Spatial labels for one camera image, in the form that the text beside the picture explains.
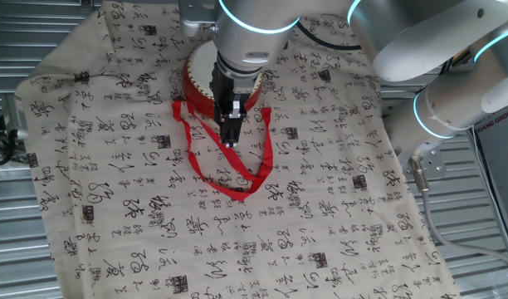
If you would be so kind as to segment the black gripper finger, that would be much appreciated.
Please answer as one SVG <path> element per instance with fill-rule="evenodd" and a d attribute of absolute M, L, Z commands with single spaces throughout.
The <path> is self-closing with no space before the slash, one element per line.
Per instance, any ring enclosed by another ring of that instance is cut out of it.
<path fill-rule="evenodd" d="M 227 148 L 234 148 L 239 140 L 243 120 L 243 105 L 239 100 L 234 100 L 224 109 L 221 114 L 221 142 Z"/>

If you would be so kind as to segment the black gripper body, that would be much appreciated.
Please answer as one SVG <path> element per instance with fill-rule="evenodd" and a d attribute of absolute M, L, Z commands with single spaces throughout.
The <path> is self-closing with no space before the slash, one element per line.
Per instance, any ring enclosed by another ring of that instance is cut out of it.
<path fill-rule="evenodd" d="M 261 77 L 235 76 L 223 68 L 221 62 L 215 62 L 212 81 L 209 83 L 214 99 L 215 121 L 242 119 L 256 103 L 256 93 L 261 88 Z"/>

